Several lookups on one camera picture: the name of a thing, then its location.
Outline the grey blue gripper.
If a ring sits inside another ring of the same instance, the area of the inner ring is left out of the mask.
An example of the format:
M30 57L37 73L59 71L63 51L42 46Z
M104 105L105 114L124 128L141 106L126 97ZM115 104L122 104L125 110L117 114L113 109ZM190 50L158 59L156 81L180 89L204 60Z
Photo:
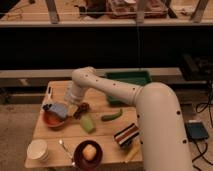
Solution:
M61 120L65 120L68 116L72 116L77 110L77 105L67 105L64 103L47 103L42 106L45 111L55 114Z

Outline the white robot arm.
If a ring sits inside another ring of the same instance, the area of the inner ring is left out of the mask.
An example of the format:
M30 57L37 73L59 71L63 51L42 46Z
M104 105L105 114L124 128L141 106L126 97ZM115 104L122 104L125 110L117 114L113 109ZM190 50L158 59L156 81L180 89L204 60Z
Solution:
M93 67L75 69L68 101L79 105L89 88L136 108L145 171L193 171L178 98L161 82L145 86L101 78Z

